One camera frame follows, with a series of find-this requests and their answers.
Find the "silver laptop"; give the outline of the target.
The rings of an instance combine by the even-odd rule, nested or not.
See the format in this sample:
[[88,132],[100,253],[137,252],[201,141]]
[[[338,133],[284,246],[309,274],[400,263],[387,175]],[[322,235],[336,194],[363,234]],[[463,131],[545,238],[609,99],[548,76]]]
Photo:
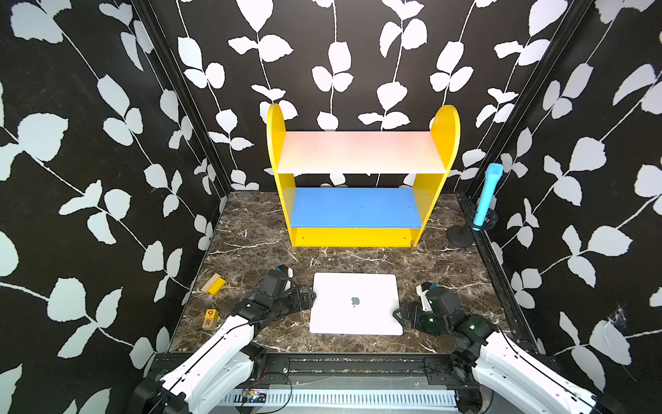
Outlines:
[[316,273],[310,313],[313,334],[401,336],[393,317],[399,307],[393,274]]

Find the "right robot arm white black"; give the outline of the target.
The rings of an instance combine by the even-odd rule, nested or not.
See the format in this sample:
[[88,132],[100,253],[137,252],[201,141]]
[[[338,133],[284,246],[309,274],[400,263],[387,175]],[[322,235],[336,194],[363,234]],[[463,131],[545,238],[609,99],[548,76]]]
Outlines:
[[562,377],[521,349],[496,324],[465,312],[455,294],[425,282],[417,286],[419,302],[393,313],[408,329],[431,336],[450,336],[457,349],[448,362],[429,369],[449,374],[462,385],[491,390],[524,413],[624,413],[609,396],[598,396]]

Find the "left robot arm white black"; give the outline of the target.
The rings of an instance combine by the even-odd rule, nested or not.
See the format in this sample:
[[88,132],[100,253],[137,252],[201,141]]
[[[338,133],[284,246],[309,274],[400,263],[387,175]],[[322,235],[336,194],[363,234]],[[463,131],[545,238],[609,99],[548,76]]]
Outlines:
[[220,329],[200,349],[160,379],[144,379],[128,413],[209,413],[237,386],[268,374],[267,351],[254,342],[260,331],[289,315],[310,310],[317,295],[281,266],[267,272]]

